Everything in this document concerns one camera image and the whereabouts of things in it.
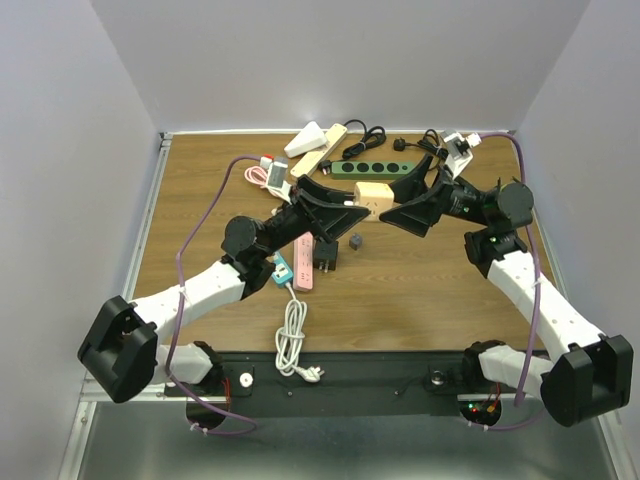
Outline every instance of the power strip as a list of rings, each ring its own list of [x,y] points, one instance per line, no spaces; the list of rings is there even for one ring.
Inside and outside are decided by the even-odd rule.
[[[338,180],[395,180],[415,166],[414,162],[333,162],[331,176]]]
[[[327,130],[325,136],[327,137],[327,144],[306,153],[296,166],[291,169],[291,176],[300,178],[302,175],[311,175],[315,172],[318,164],[328,158],[331,152],[333,152],[340,142],[344,140],[344,137],[347,136],[347,127],[336,123]]]
[[[271,278],[273,278],[273,281],[276,282],[278,287],[283,288],[293,279],[293,271],[284,258],[282,258],[280,252],[276,252],[273,256],[273,263],[275,263],[276,269],[271,274]]]
[[[307,232],[293,242],[293,288],[308,292],[313,288],[313,235]]]

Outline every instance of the black power cord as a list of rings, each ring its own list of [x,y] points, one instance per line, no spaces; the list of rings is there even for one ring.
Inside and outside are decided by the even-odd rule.
[[[433,128],[428,129],[424,132],[424,135],[418,143],[409,143],[404,138],[398,137],[393,141],[393,149],[396,152],[402,152],[407,147],[419,147],[423,150],[426,150],[431,155],[434,155],[438,158],[436,164],[431,167],[429,170],[434,170],[438,167],[441,161],[445,161],[449,152],[446,148],[440,146],[440,137],[438,136],[438,132],[436,132]]]
[[[362,125],[364,135],[358,143],[351,145],[342,151],[342,160],[351,160],[353,157],[360,155],[365,150],[379,147],[387,140],[387,134],[385,133],[384,128],[380,125],[376,125],[375,127],[371,127],[371,129],[367,130],[367,126],[364,122],[356,118],[343,123],[343,125],[346,127],[350,123],[359,123]]]

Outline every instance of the gray wall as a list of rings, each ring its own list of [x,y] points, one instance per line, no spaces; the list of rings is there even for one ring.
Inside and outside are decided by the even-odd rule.
[[[75,352],[122,286],[157,134],[89,2],[3,2],[0,63],[0,478],[46,480],[77,407]]]
[[[640,2],[592,0],[520,128],[570,300],[640,348]],[[640,361],[621,411],[640,458]]]
[[[515,128],[588,0],[92,0],[162,130]]]

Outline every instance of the wooden tabletop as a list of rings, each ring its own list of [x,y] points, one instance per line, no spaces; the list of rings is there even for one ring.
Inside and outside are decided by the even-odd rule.
[[[358,157],[362,161],[415,161],[423,152],[394,152],[393,138]],[[420,136],[405,135],[408,141]],[[206,210],[229,161],[240,154],[283,154],[293,135],[178,135],[162,179],[135,297],[177,283],[175,254]],[[331,156],[359,140],[350,135]],[[227,222],[236,215],[267,219],[276,198],[245,181],[241,162],[210,218],[183,257],[185,275],[193,276],[223,254],[220,244]],[[501,177],[518,175],[511,145],[487,139],[474,149],[465,178],[488,189]],[[354,182],[333,180],[316,172],[323,184],[353,190]],[[501,339],[516,348],[526,345],[528,323],[507,298],[469,263],[464,233],[478,225],[448,217],[426,238],[382,223],[361,222],[340,240],[336,271],[315,271],[314,289],[299,294],[308,303],[304,326],[307,351],[464,349],[476,340]],[[354,251],[352,233],[364,239]],[[538,245],[542,243],[538,236]],[[292,260],[292,247],[282,250]],[[546,256],[543,271],[550,277]],[[242,302],[217,309],[185,327],[180,344],[204,340],[214,349],[273,351],[274,334],[284,320],[290,296],[272,281]]]

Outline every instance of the green power strip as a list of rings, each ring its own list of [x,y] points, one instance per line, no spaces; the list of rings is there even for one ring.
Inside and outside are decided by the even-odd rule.
[[[415,166],[413,162],[332,162],[331,176],[338,180],[394,180]]]

